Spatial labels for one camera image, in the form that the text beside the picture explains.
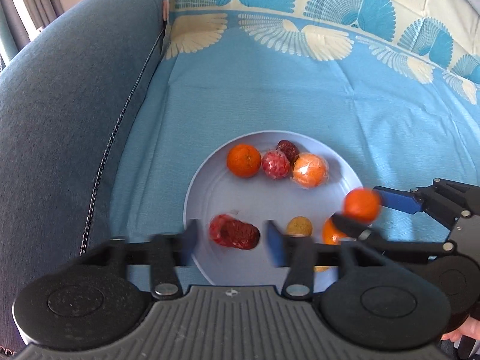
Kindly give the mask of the person's right hand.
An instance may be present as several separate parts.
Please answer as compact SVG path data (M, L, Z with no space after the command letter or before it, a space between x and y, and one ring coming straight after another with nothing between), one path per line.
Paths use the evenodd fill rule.
M463 337L480 340L480 321L469 316L456 330L442 335L442 341L457 342Z

